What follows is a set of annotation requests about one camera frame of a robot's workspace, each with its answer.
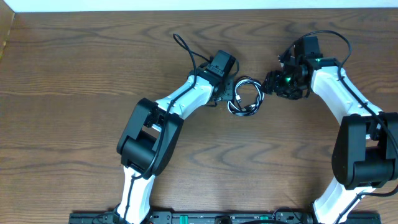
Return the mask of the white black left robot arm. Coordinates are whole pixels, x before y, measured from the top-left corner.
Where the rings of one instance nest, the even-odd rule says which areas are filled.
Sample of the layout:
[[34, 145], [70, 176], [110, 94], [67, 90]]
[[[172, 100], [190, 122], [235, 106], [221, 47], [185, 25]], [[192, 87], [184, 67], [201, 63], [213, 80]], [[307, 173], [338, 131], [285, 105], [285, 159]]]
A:
[[142, 223], [150, 211], [154, 179], [169, 163], [184, 120], [209, 101], [232, 95], [234, 75], [216, 77], [208, 70], [191, 71], [186, 82], [163, 99], [141, 99], [119, 139], [117, 152], [124, 171], [116, 223]]

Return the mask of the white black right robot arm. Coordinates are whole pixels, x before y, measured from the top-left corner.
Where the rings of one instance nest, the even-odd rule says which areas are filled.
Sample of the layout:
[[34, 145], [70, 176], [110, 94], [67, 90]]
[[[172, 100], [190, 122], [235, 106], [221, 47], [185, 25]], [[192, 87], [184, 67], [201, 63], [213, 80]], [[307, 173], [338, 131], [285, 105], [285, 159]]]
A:
[[397, 113], [385, 113], [368, 101], [346, 76], [336, 58], [321, 54], [280, 60], [281, 70], [267, 74], [262, 89], [298, 100], [318, 95], [340, 125], [331, 165], [333, 179], [313, 206], [318, 223], [343, 223], [365, 196], [397, 193], [375, 190], [397, 179]]

